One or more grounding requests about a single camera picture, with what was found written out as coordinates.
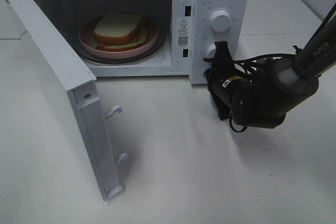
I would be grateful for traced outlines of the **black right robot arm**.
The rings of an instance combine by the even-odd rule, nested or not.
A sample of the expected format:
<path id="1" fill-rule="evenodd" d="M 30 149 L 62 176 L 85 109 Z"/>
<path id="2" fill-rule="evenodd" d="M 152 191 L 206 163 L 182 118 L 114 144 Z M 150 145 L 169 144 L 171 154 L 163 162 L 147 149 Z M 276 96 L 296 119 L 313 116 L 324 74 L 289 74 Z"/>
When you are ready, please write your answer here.
<path id="1" fill-rule="evenodd" d="M 266 54 L 234 60 L 226 41 L 215 43 L 215 53 L 204 58 L 207 89 L 220 120 L 232 131 L 240 125 L 273 129 L 287 112 L 316 93 L 319 77 L 335 65 L 335 7 L 332 7 L 304 48 L 295 54 Z"/>

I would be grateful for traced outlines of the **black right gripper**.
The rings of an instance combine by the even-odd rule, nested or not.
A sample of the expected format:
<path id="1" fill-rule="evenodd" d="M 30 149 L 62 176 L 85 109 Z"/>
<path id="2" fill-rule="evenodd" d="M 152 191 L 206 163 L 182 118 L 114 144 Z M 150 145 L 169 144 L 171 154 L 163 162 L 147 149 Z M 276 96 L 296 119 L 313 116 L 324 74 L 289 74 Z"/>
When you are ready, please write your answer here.
<path id="1" fill-rule="evenodd" d="M 232 63 L 227 41 L 216 41 L 215 47 L 214 57 L 208 59 L 211 68 L 205 74 L 218 117 L 220 120 L 250 121 L 252 83 Z"/>

